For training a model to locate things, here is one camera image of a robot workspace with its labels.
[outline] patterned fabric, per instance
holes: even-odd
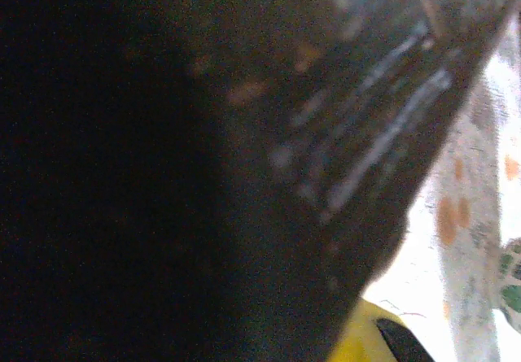
[[[516,16],[410,209],[401,253],[365,294],[400,316],[435,360],[518,360],[494,308],[521,329],[521,245],[501,254],[521,231],[519,65]]]

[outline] yellow object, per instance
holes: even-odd
[[[396,362],[375,324],[377,319],[405,326],[398,316],[361,299],[327,362]]]

